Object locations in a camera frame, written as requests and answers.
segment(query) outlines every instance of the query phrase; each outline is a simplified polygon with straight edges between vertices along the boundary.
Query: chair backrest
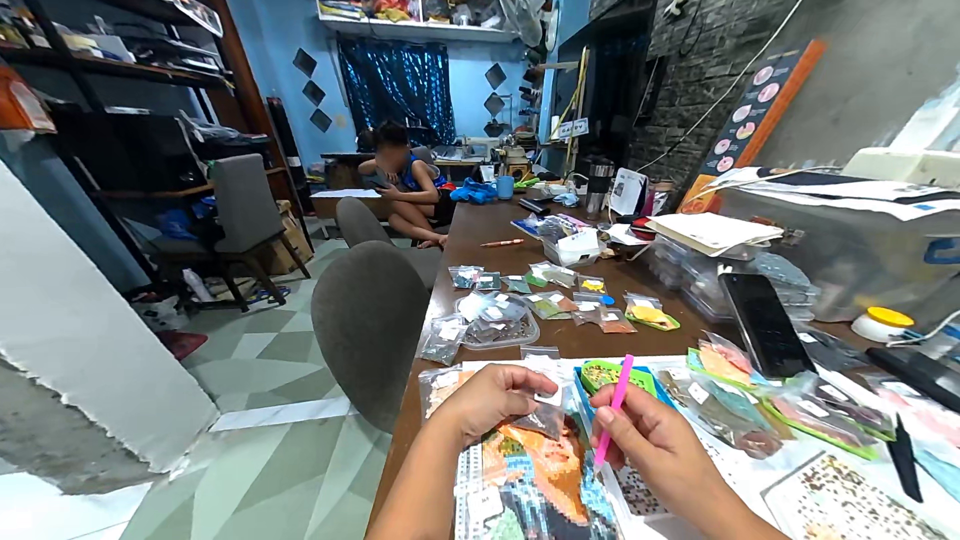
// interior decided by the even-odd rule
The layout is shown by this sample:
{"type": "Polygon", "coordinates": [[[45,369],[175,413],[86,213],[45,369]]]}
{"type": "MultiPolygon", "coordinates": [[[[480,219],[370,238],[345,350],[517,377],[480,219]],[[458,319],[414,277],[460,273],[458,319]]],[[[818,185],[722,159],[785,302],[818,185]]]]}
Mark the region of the chair backrest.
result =
{"type": "Polygon", "coordinates": [[[380,220],[355,197],[344,197],[337,203],[337,228],[351,248],[367,240],[380,240],[393,245],[380,220]]]}
{"type": "Polygon", "coordinates": [[[242,253],[283,231],[280,212],[259,154],[216,160],[210,172],[220,226],[227,238],[218,251],[242,253]]]}
{"type": "Polygon", "coordinates": [[[364,242],[334,259],[313,289],[313,332],[344,394],[393,432],[430,303],[398,249],[364,242]]]}

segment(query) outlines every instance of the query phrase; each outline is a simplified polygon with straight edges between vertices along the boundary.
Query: cardboard box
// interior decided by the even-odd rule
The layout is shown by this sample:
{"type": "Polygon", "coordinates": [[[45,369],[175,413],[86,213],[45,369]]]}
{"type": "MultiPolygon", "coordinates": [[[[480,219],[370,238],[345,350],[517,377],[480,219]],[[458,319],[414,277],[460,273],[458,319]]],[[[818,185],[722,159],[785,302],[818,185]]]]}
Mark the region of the cardboard box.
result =
{"type": "MultiPolygon", "coordinates": [[[[294,251],[300,256],[300,260],[306,263],[313,258],[313,252],[310,251],[306,235],[294,220],[290,201],[276,201],[276,205],[279,208],[280,221],[283,223],[283,234],[290,240],[290,245],[294,247],[294,251]]],[[[257,258],[263,265],[264,270],[271,276],[281,276],[298,271],[297,263],[294,262],[294,258],[290,257],[287,248],[283,246],[283,242],[279,239],[274,240],[269,249],[264,248],[257,258]]]]}

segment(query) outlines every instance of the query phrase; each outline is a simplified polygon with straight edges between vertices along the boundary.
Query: stone wall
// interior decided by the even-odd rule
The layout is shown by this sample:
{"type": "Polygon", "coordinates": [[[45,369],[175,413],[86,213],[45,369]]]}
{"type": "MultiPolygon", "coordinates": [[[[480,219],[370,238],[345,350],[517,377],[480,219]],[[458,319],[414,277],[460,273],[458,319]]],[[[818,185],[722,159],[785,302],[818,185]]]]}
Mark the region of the stone wall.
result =
{"type": "MultiPolygon", "coordinates": [[[[668,3],[658,2],[647,53],[648,60],[663,57],[661,60],[667,61],[666,73],[653,117],[645,126],[635,128],[627,163],[634,169],[665,152],[707,112],[781,24],[794,1],[689,0],[684,5],[686,15],[674,22],[663,16],[668,3]],[[698,3],[700,12],[694,18],[698,3]]],[[[690,136],[643,172],[671,179],[685,189],[696,178],[708,147],[748,80],[745,76],[690,136]]]]}

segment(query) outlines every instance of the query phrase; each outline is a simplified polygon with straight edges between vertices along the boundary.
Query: gray chair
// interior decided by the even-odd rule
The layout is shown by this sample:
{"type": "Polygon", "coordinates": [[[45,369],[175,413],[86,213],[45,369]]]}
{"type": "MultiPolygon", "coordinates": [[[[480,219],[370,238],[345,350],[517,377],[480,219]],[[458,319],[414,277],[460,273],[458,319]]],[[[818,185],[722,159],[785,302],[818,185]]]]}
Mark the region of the gray chair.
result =
{"type": "Polygon", "coordinates": [[[393,432],[430,295],[400,251],[364,242],[313,289],[313,332],[330,373],[368,422],[393,432]]]}
{"type": "MultiPolygon", "coordinates": [[[[337,203],[337,227],[350,248],[370,240],[378,240],[394,246],[387,232],[380,225],[380,220],[373,215],[367,205],[354,197],[344,197],[337,203]]],[[[394,249],[414,267],[424,288],[433,290],[433,282],[437,280],[437,271],[444,252],[440,248],[401,249],[394,246],[394,249]]]]}
{"type": "Polygon", "coordinates": [[[220,266],[234,299],[246,311],[246,299],[230,277],[228,266],[231,262],[242,262],[278,304],[286,304],[276,284],[256,259],[257,252],[279,239],[303,275],[309,279],[310,274],[284,235],[274,195],[263,169],[263,157],[248,154],[216,160],[210,171],[210,180],[217,198],[218,222],[226,237],[213,245],[213,252],[198,241],[161,237],[150,242],[156,249],[154,255],[168,265],[214,260],[220,266]]]}

